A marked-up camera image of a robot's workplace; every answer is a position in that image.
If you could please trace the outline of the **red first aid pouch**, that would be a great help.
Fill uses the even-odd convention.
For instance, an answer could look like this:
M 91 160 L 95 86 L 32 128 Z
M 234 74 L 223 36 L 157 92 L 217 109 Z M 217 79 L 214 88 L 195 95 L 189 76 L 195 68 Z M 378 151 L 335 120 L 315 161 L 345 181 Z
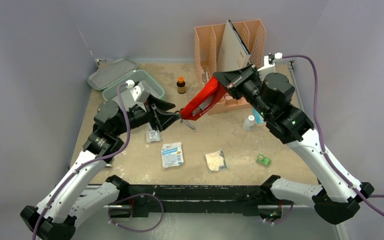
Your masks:
M 206 114 L 227 93 L 215 76 L 201 91 L 180 111 L 183 120 L 196 121 Z

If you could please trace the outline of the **black handled scissors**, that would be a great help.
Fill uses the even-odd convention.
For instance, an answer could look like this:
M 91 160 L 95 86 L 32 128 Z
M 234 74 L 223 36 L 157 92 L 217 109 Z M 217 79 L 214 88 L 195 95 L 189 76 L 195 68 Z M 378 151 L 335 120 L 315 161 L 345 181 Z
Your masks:
M 193 125 L 191 125 L 191 123 L 188 120 L 182 119 L 181 122 L 185 124 L 188 128 L 190 128 L 193 132 L 196 131 L 196 128 Z

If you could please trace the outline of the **small white bottle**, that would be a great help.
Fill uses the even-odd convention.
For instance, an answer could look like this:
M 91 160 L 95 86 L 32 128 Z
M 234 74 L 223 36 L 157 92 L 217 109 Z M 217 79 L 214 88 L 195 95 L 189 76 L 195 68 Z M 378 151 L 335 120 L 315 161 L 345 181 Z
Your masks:
M 256 119 L 254 115 L 249 115 L 243 122 L 242 129 L 246 132 L 249 132 L 251 128 L 256 124 Z

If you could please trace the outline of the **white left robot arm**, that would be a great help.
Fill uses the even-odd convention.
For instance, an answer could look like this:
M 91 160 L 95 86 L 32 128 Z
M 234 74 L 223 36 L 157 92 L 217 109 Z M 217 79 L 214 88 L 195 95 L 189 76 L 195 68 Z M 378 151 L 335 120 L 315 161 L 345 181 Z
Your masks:
M 34 240 L 69 240 L 76 229 L 98 209 L 111 203 L 132 204 L 130 184 L 122 178 L 108 177 L 93 193 L 82 196 L 91 180 L 124 151 L 131 131 L 150 124 L 163 131 L 180 119 L 173 112 L 175 105 L 153 95 L 125 108 L 113 100 L 102 102 L 94 116 L 92 133 L 88 136 L 76 161 L 54 189 L 37 205 L 28 205 L 21 218 Z

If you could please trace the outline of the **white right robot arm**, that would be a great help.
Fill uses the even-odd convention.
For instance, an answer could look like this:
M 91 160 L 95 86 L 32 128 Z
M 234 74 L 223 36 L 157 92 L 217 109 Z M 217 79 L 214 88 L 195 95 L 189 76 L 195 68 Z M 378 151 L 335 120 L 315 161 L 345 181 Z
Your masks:
M 360 202 L 374 192 L 374 187 L 353 177 L 329 153 L 310 118 L 291 103 L 295 87 L 285 75 L 271 72 L 263 77 L 254 65 L 248 65 L 215 72 L 214 78 L 231 97 L 245 99 L 263 117 L 269 132 L 293 150 L 318 179 L 317 185 L 309 185 L 272 175 L 261 185 L 264 202 L 302 204 L 333 225 L 358 212 Z

